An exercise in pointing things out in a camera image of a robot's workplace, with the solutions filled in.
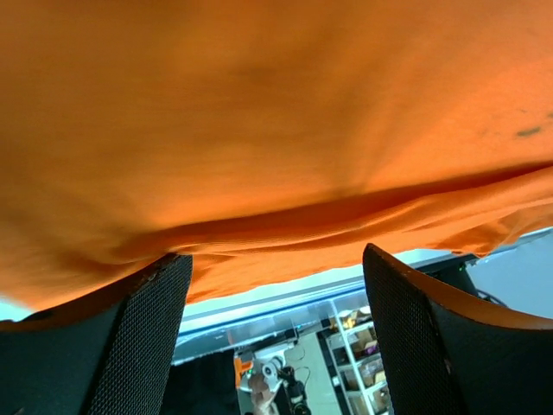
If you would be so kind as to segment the background person hand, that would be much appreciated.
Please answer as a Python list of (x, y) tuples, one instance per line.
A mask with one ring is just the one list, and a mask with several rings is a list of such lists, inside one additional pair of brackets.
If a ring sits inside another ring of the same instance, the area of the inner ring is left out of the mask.
[(265, 383), (262, 374), (255, 374), (249, 380), (251, 388), (251, 402), (254, 415), (274, 415), (273, 408), (275, 394), (272, 393)]

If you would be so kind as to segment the orange t shirt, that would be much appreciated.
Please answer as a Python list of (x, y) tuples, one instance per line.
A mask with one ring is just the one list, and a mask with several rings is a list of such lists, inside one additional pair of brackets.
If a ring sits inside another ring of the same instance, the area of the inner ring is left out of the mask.
[(1, 295), (194, 302), (552, 224), (549, 1), (4, 1)]

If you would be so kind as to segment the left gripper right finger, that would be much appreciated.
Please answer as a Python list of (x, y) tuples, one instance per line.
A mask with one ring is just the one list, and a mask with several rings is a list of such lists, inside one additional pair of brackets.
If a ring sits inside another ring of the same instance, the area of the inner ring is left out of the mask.
[(369, 244), (365, 287), (396, 414), (550, 414), (552, 321), (459, 290)]

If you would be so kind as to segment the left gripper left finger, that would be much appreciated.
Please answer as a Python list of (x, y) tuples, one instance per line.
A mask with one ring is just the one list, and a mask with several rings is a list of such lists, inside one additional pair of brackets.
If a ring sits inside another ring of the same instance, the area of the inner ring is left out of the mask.
[(192, 276), (169, 254), (91, 294), (1, 323), (3, 414), (157, 414)]

